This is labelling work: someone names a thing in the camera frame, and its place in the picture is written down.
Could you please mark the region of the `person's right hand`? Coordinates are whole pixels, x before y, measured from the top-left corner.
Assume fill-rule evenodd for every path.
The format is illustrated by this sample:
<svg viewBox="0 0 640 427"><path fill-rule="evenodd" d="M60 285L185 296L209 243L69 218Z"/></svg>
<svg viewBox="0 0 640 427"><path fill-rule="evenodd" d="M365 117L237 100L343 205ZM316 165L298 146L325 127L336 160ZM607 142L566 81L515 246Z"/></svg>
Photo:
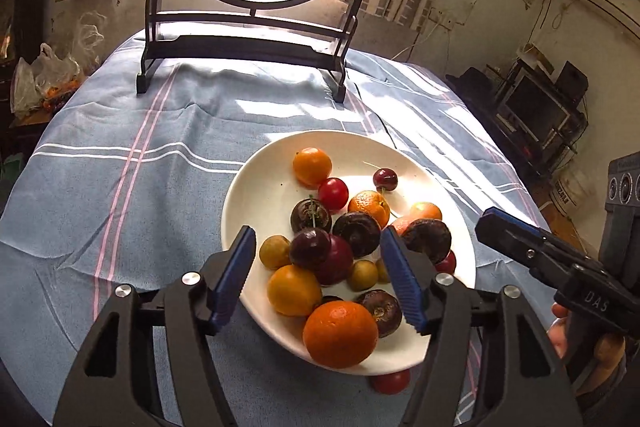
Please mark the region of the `person's right hand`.
<svg viewBox="0 0 640 427"><path fill-rule="evenodd" d="M587 333L578 346L577 320L572 312L553 303L551 312L554 321L548 329L548 336L556 353L563 361L574 355L569 369L577 367L577 379L572 384L575 395L596 391L609 381L623 361L626 340L619 333L605 333L599 338Z"/></svg>

